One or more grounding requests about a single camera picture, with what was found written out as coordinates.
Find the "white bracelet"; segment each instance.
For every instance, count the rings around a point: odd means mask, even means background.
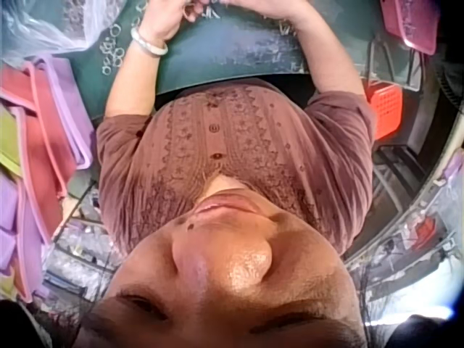
[[[161,57],[164,56],[167,53],[167,45],[165,44],[165,47],[161,49],[160,47],[156,47],[151,45],[150,43],[146,42],[138,33],[138,30],[136,27],[132,28],[130,31],[130,34],[132,35],[132,39],[140,45],[142,49],[147,51],[149,54],[155,56],[155,57]]]

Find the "brown blouse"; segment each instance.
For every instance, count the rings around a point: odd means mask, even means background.
[[[195,88],[149,118],[107,118],[97,131],[103,221],[129,253],[222,173],[305,220],[341,254],[371,202],[374,126],[354,94],[324,93],[303,111],[255,80]]]

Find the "mouth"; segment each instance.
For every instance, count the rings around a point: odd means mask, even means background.
[[[204,214],[220,208],[250,212],[264,216],[262,210],[251,199],[239,194],[216,194],[203,199],[195,208],[194,215]]]

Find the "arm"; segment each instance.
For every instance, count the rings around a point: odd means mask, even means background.
[[[319,92],[345,91],[364,96],[359,74],[344,47],[326,21],[307,0],[220,0],[259,12],[266,17],[289,20]]]
[[[178,31],[185,0],[151,0],[138,32],[150,44],[164,47]],[[194,22],[209,0],[195,0],[187,20]],[[109,93],[105,116],[150,115],[154,106],[160,58],[145,52],[136,42],[127,50]]]

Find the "plastic bag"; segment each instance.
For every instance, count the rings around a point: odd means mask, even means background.
[[[94,44],[126,0],[3,1],[2,59],[82,51]]]

